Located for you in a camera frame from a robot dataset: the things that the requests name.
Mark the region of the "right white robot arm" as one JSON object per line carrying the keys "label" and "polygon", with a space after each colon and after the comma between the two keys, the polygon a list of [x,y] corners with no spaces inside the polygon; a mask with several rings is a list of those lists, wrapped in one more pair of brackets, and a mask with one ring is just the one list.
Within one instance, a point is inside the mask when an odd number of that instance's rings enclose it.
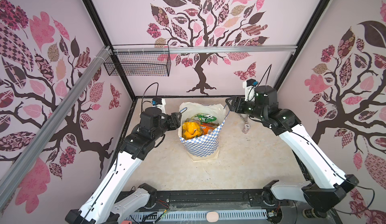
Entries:
{"label": "right white robot arm", "polygon": [[271,181],[263,188],[262,194],[268,205],[278,200],[293,200],[308,203],[314,210],[326,213],[357,187],[359,180],[353,174],[345,174],[327,157],[299,118],[291,110],[279,108],[274,88],[257,86],[245,93],[245,97],[226,99],[230,111],[248,115],[273,131],[292,149],[311,175],[310,181],[299,183]]}

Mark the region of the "yellow snack bag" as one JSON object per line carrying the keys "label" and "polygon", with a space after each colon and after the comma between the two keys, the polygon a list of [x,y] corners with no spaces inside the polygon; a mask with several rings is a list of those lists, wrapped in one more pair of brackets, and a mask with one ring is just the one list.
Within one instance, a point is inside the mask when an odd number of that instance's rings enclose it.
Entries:
{"label": "yellow snack bag", "polygon": [[203,135],[201,126],[196,122],[185,122],[183,123],[182,128],[182,137],[185,140],[190,140]]}

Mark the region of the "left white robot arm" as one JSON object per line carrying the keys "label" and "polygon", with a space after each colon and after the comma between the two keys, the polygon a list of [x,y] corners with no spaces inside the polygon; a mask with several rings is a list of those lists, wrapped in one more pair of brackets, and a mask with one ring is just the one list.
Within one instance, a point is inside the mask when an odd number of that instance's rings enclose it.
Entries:
{"label": "left white robot arm", "polygon": [[157,107],[148,107],[140,114],[140,123],[124,139],[117,158],[96,191],[78,210],[65,217],[69,224],[120,224],[140,208],[155,205],[156,189],[140,185],[133,193],[119,200],[123,187],[148,153],[158,146],[167,131],[181,126],[183,108],[169,115]]}

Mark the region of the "orange snack bag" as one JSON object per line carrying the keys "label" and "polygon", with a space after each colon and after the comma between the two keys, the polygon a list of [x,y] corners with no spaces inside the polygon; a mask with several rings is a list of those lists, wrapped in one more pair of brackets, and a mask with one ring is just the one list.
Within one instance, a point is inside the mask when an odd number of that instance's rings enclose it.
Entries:
{"label": "orange snack bag", "polygon": [[213,132],[219,125],[216,123],[210,122],[210,123],[200,123],[199,126],[203,131],[203,135],[206,135]]}

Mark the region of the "blue checkered paper bag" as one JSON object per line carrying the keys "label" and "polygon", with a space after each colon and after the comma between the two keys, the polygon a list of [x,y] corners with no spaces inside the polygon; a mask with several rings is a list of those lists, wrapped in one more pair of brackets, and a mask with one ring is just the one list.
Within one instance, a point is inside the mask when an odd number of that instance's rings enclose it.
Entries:
{"label": "blue checkered paper bag", "polygon": [[[187,107],[188,109],[182,113],[181,126],[178,129],[178,135],[191,160],[194,162],[199,162],[216,159],[220,149],[220,132],[228,115],[225,107],[221,104],[200,104],[194,102],[182,103],[180,105],[180,110],[184,107]],[[196,122],[200,124],[200,121],[193,118],[196,114],[199,113],[211,114],[215,116],[217,120],[214,123],[218,124],[219,126],[210,134],[202,135],[190,140],[185,140],[182,137],[183,123]]]}

